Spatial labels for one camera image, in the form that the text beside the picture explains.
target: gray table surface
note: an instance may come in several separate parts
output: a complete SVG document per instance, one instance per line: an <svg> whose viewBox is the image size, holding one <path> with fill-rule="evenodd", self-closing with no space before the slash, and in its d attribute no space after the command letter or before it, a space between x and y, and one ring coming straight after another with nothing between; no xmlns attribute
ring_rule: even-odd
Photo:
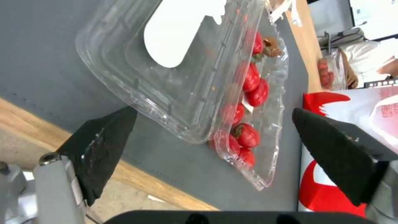
<svg viewBox="0 0 398 224"><path fill-rule="evenodd" d="M98 0L0 2L0 97L68 131L125 104L78 56L74 40ZM301 143L291 121L308 75L287 20L278 22L289 52L283 133L272 186L256 191L205 145L192 145L140 115L124 160L221 210L297 209Z"/></svg>

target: red and white box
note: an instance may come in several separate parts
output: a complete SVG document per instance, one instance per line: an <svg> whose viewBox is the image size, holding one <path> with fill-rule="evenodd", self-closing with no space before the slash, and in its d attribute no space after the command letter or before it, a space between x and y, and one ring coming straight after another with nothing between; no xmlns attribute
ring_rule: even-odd
<svg viewBox="0 0 398 224"><path fill-rule="evenodd" d="M304 108L355 124L398 153L398 86L306 94ZM299 211L345 212L365 217L366 205L352 205L304 145L300 181Z"/></svg>

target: wooden table edge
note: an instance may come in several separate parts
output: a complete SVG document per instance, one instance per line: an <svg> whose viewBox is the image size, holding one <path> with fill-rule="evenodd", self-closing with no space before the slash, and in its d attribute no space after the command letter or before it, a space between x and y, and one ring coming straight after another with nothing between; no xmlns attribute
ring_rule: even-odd
<svg viewBox="0 0 398 224"><path fill-rule="evenodd" d="M0 128L49 151L55 151L70 133L0 98ZM218 210L169 184L120 161L111 179L126 183L168 203L187 210Z"/></svg>

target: screw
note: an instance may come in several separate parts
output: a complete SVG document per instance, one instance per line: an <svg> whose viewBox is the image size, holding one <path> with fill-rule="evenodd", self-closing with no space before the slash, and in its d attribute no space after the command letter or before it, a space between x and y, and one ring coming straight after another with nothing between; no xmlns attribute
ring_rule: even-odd
<svg viewBox="0 0 398 224"><path fill-rule="evenodd" d="M50 152L40 157L39 165L44 166L58 160L61 160L61 156L56 152Z"/></svg>
<svg viewBox="0 0 398 224"><path fill-rule="evenodd" d="M10 173L10 168L6 162L0 161L0 173L7 175Z"/></svg>

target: clear plastic clamshell container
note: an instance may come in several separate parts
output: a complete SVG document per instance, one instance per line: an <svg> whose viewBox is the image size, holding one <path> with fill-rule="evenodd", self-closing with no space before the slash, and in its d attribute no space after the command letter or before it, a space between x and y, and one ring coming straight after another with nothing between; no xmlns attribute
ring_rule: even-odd
<svg viewBox="0 0 398 224"><path fill-rule="evenodd" d="M258 31L264 38L275 38L282 53L274 58L265 57L261 62L256 63L261 77L266 79L269 85L268 100L262 106L254 108L252 113L246 111L246 115L241 121L252 125L260 134L260 144L252 149L256 164L254 167L250 167L235 152L226 147L229 145L227 135L230 133L232 124L225 121L226 118L222 114L222 110L218 115L221 126L215 131L212 144L215 144L217 153L224 160L240 170L260 191L264 187L271 186L275 174L285 108L283 95L285 93L284 83L289 72L289 57L286 45L279 36L276 25L269 20L267 12L262 15ZM239 76L235 78L235 83L238 84L223 98L223 105L237 105L240 101L239 95L242 93L243 81Z"/></svg>
<svg viewBox="0 0 398 224"><path fill-rule="evenodd" d="M218 155L256 189L270 186L279 151L288 56L264 1L228 0L221 25L206 16L182 63L172 69L156 63L143 40L145 25L161 2L104 1L76 38L80 57L127 104L187 142L213 140ZM257 29L264 37L275 37L282 54L257 64L269 83L269 99L243 120L261 135L261 144L253 149L257 163L250 168L223 147L228 145L223 135L232 128L223 111L236 108L241 99Z"/></svg>
<svg viewBox="0 0 398 224"><path fill-rule="evenodd" d="M147 52L143 33L162 0L105 0L78 33L78 54L115 95L179 138L206 142L226 89L249 61L262 0L228 0L221 25L205 16L182 63L165 68Z"/></svg>

